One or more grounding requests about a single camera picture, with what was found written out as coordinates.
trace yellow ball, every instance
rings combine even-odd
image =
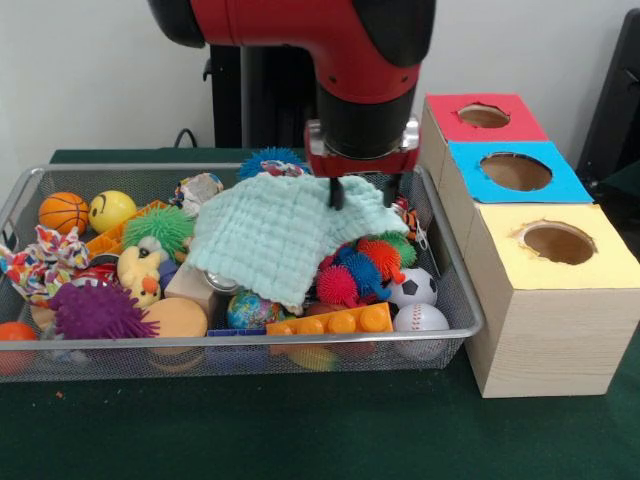
[[[89,223],[98,233],[117,227],[136,213],[136,203],[126,193],[102,192],[91,201]]]

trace basketball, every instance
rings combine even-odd
[[[58,192],[47,197],[38,210],[40,225],[53,228],[62,234],[78,227],[78,235],[87,229],[89,207],[75,193]]]

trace white wall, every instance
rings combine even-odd
[[[634,6],[440,0],[415,110],[427,90],[518,92],[575,162]],[[165,39],[142,0],[0,0],[0,202],[56,148],[167,146],[183,126],[212,145],[205,59]]]

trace wire mesh tray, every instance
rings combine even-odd
[[[229,163],[34,168],[22,175],[0,210],[3,243],[14,251],[32,243],[40,203],[54,192],[72,191],[90,200],[104,190],[118,189],[145,205],[170,196],[181,179],[202,171],[215,173],[228,188],[235,183],[238,167]],[[387,177],[367,179],[382,187]],[[464,339],[480,330],[484,315],[431,177],[418,167],[405,175],[401,191],[426,227],[430,247],[419,251],[418,265],[436,279],[436,307],[449,320],[450,330],[0,342],[0,382],[444,368]],[[9,279],[0,276],[0,323],[16,320],[37,329],[29,305]]]

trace red box top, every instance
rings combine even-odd
[[[543,142],[549,138],[515,94],[427,95],[436,122],[451,142]]]

